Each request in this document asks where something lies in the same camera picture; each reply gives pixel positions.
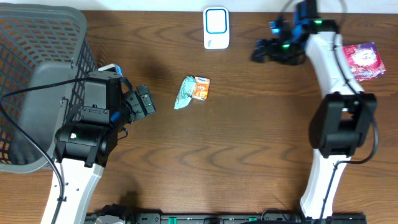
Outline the teal snack packet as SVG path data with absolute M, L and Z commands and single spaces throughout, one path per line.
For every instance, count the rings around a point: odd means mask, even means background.
M 175 100 L 175 110 L 182 109 L 189 105 L 192 100 L 192 94 L 195 90 L 196 84 L 197 82 L 194 77 L 187 76 L 184 79 Z

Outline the small orange snack packet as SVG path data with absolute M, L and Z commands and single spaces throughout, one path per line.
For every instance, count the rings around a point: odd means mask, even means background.
M 210 88 L 209 78 L 195 77 L 196 85 L 192 93 L 192 98 L 196 100 L 206 100 Z

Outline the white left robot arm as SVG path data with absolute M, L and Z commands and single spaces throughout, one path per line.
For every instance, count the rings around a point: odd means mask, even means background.
M 54 137 L 54 175 L 42 223 L 83 223 L 118 134 L 125 125 L 155 113 L 146 85 L 133 88 L 116 72 L 90 72 L 84 100 L 70 110 Z

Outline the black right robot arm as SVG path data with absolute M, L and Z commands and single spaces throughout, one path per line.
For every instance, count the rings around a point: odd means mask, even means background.
M 284 223 L 332 223 L 333 201 L 347 165 L 361 165 L 377 152 L 379 133 L 374 113 L 376 96 L 365 93 L 346 63 L 340 27 L 342 21 L 324 19 L 316 0 L 296 4 L 294 23 L 281 10 L 270 23 L 273 39 L 259 40 L 251 60 L 282 65 L 312 63 L 322 102 L 308 128 L 313 161 L 300 215 Z

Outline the purple snack pack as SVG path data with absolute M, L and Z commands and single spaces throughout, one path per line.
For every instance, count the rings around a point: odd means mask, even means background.
M 357 82 L 373 80 L 386 72 L 374 42 L 346 45 L 343 52 Z

